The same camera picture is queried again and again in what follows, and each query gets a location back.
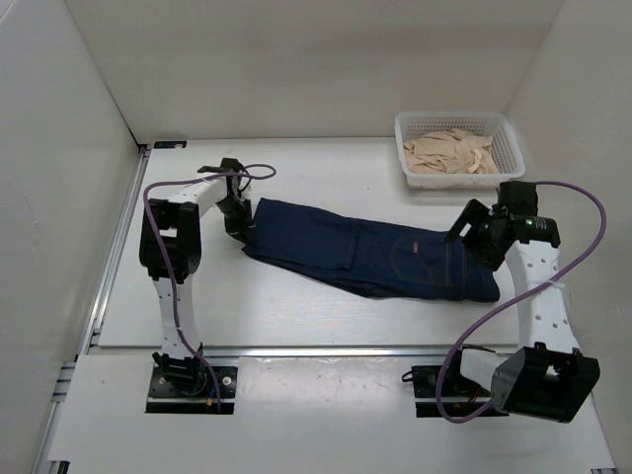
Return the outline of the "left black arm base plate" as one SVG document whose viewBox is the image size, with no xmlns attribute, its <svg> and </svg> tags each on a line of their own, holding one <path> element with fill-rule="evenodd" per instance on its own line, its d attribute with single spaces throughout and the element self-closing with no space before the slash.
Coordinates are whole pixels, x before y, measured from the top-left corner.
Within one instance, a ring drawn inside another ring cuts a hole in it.
<svg viewBox="0 0 632 474">
<path fill-rule="evenodd" d="M 195 388 L 175 385 L 166 378 L 160 367 L 153 368 L 149 383 L 145 412 L 147 414 L 233 415 L 238 385 L 237 366 L 216 366 L 219 396 L 209 375 Z"/>
</svg>

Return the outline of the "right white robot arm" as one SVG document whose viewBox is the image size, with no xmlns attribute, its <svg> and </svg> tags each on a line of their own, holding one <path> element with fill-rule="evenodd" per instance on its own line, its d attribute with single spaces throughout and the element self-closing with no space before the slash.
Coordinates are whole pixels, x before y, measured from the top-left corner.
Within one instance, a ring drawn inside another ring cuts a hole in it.
<svg viewBox="0 0 632 474">
<path fill-rule="evenodd" d="M 515 290 L 506 301 L 470 326 L 454 343 L 440 367 L 435 386 L 439 414 L 452 424 L 468 423 L 494 410 L 569 424 L 600 377 L 598 361 L 582 353 L 570 327 L 560 280 L 590 256 L 607 226 L 601 201 L 578 188 L 599 214 L 599 228 L 589 247 L 567 266 L 559 263 L 557 223 L 538 213 L 537 183 L 499 184 L 496 203 L 470 200 L 444 240 L 462 240 L 475 260 L 490 270 L 507 264 Z M 517 309 L 518 349 L 509 356 L 467 345 L 485 323 L 511 307 Z M 450 415 L 442 401 L 443 383 L 464 395 L 476 385 L 489 399 L 469 415 Z"/>
</svg>

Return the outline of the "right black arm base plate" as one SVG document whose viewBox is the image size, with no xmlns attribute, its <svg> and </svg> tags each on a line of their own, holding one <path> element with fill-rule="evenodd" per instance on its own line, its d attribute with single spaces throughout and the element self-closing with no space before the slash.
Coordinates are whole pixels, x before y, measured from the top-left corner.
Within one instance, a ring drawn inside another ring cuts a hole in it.
<svg viewBox="0 0 632 474">
<path fill-rule="evenodd" d="M 401 382 L 413 388 L 416 417 L 419 419 L 441 418 L 435 399 L 439 370 L 439 365 L 413 365 L 401 376 Z M 461 419 L 485 405 L 490 400 L 490 392 L 450 369 L 443 381 L 441 400 L 449 417 Z"/>
</svg>

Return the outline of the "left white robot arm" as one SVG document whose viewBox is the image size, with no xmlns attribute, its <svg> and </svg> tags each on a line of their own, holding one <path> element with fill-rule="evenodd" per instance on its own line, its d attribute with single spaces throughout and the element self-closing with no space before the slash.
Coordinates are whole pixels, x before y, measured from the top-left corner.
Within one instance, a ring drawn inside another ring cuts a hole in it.
<svg viewBox="0 0 632 474">
<path fill-rule="evenodd" d="M 212 208 L 223 215 L 228 236 L 254 241 L 248 165 L 224 158 L 203 166 L 190 180 L 157 182 L 142 194 L 139 261 L 156 289 L 164 343 L 153 355 L 164 378 L 186 396 L 211 393 L 219 385 L 205 361 L 193 305 L 193 276 L 201 263 L 201 218 Z"/>
</svg>

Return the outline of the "dark blue denim trousers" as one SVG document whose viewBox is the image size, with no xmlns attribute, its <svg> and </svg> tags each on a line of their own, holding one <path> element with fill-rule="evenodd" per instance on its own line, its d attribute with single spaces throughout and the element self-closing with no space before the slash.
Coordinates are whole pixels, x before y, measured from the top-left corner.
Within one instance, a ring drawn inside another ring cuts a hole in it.
<svg viewBox="0 0 632 474">
<path fill-rule="evenodd" d="M 250 258 L 369 298 L 495 303 L 492 271 L 441 232 L 263 198 Z"/>
</svg>

